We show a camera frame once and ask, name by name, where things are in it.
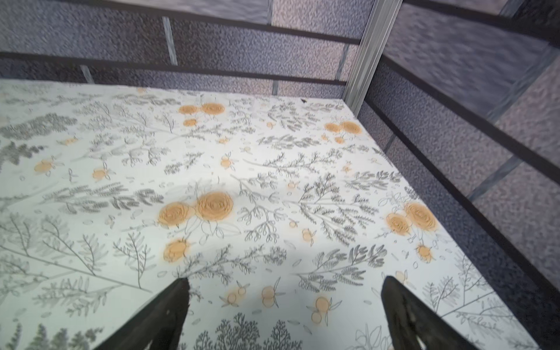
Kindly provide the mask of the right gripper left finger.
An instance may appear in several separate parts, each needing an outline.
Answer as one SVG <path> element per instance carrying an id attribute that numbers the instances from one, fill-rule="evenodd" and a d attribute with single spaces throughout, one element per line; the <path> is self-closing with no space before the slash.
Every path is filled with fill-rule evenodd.
<path id="1" fill-rule="evenodd" d="M 177 349 L 189 306 L 190 283 L 176 279 L 97 348 Z"/>

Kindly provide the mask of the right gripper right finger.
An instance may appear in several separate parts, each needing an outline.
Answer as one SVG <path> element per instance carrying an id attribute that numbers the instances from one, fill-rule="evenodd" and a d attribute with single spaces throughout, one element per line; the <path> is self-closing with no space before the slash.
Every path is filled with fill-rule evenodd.
<path id="1" fill-rule="evenodd" d="M 381 296 L 394 349 L 476 350 L 396 278 L 384 279 Z"/>

